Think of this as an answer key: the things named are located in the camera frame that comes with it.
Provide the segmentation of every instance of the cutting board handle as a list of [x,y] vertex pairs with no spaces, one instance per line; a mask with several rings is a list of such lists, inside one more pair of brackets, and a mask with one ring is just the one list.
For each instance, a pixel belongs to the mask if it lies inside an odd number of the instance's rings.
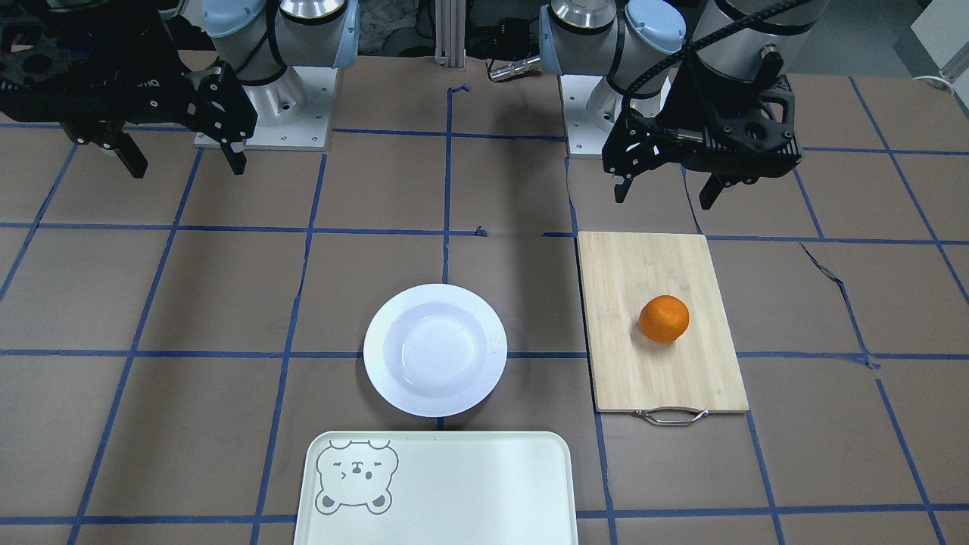
[[663,411],[675,410],[679,412],[685,412],[686,414],[692,415],[693,418],[690,420],[660,420],[652,415],[648,410],[638,410],[633,413],[633,416],[642,418],[646,422],[652,424],[653,426],[689,426],[694,422],[699,422],[703,417],[710,414],[708,410],[689,410],[689,409],[661,409]]

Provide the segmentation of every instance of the cutting board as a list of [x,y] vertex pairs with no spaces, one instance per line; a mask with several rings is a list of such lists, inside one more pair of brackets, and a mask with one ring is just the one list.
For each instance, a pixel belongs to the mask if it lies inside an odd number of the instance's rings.
[[306,453],[295,545],[578,545],[551,432],[328,432]]
[[[581,232],[578,253],[599,410],[749,408],[706,237]],[[690,309],[671,344],[638,325],[646,303],[665,294]]]

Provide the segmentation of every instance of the round plate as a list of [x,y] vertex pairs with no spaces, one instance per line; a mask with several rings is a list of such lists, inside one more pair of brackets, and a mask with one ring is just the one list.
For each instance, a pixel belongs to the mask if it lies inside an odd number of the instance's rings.
[[418,416],[450,416],[475,406],[498,383],[507,358],[498,314],[484,299],[450,284],[393,296],[363,339],[374,388]]

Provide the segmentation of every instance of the cartoon bear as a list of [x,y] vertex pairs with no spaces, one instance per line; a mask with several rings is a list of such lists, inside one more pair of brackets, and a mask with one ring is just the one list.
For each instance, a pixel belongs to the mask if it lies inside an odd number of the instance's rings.
[[322,490],[316,509],[331,515],[340,505],[366,505],[374,515],[391,508],[391,479],[397,471],[397,453],[387,441],[382,446],[370,441],[349,441],[323,449],[316,460]]

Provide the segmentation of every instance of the orange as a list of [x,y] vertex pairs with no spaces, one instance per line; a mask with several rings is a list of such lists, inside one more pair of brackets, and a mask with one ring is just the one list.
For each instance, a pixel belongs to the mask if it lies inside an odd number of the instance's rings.
[[661,295],[640,312],[640,330],[656,342],[670,343],[690,325],[690,309],[672,295]]

